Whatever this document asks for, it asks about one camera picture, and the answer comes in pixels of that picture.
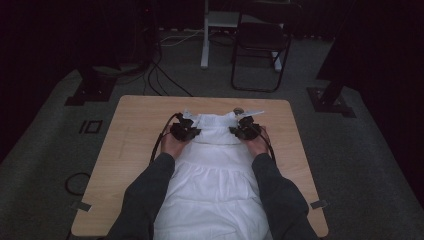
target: chair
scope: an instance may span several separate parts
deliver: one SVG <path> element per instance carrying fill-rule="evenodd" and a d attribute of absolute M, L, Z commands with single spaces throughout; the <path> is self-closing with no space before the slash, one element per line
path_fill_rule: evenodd
<path fill-rule="evenodd" d="M 302 8 L 295 3 L 270 0 L 254 0 L 242 5 L 232 54 L 231 85 L 234 89 L 256 92 L 274 92 L 281 84 L 281 79 L 290 49 L 292 34 L 300 20 Z M 241 47 L 247 52 L 268 52 L 268 56 L 252 56 L 238 54 Z M 272 65 L 284 51 L 281 71 L 277 85 L 271 89 L 237 86 L 234 82 L 234 72 L 238 56 L 271 58 Z"/>

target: person's arm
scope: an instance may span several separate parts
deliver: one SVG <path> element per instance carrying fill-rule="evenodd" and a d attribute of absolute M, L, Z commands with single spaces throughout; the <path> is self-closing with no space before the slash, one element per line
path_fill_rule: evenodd
<path fill-rule="evenodd" d="M 273 239 L 318 239 L 307 219 L 309 207 L 296 185 L 281 176 L 267 153 L 252 163 Z"/>
<path fill-rule="evenodd" d="M 161 153 L 127 188 L 121 213 L 106 239 L 153 239 L 153 223 L 174 173 L 174 158 Z"/>

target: white cloth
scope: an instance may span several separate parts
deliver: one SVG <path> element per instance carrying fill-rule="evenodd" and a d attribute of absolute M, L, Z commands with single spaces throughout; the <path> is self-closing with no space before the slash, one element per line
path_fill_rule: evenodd
<path fill-rule="evenodd" d="M 176 161 L 154 239 L 272 239 L 234 113 L 199 115 L 202 129 Z"/>

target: black tripod base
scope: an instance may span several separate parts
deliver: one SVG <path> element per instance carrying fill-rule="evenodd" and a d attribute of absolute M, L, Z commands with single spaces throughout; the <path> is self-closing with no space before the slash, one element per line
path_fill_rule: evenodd
<path fill-rule="evenodd" d="M 108 102 L 116 80 L 116 78 L 100 79 L 95 89 L 87 88 L 87 84 L 82 81 L 74 96 L 68 97 L 65 106 L 82 106 L 87 101 Z"/>
<path fill-rule="evenodd" d="M 322 95 L 325 92 L 323 88 L 306 88 L 311 98 L 316 112 L 341 113 L 343 117 L 356 118 L 351 107 L 348 107 L 341 95 L 331 104 L 323 103 Z"/>

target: table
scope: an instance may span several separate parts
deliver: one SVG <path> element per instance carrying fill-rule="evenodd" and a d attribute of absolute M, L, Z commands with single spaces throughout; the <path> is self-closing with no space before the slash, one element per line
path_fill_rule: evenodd
<path fill-rule="evenodd" d="M 281 173 L 298 186 L 308 203 L 319 200 L 287 101 L 123 96 L 82 199 L 83 203 L 91 205 L 91 209 L 88 212 L 78 210 L 72 233 L 76 236 L 105 236 L 108 233 L 120 213 L 126 188 L 149 165 L 156 139 L 172 114 L 187 108 L 193 115 L 223 115 L 235 107 L 265 111 L 254 119 L 266 126 Z M 310 208 L 308 219 L 318 236 L 328 234 L 322 208 Z"/>
<path fill-rule="evenodd" d="M 209 0 L 205 0 L 203 48 L 202 58 L 200 60 L 201 69 L 207 69 L 209 66 L 209 27 L 237 28 L 238 17 L 238 12 L 209 11 Z M 272 57 L 277 56 L 277 54 L 277 52 L 273 52 Z M 279 58 L 274 62 L 274 69 L 276 72 L 281 71 Z"/>

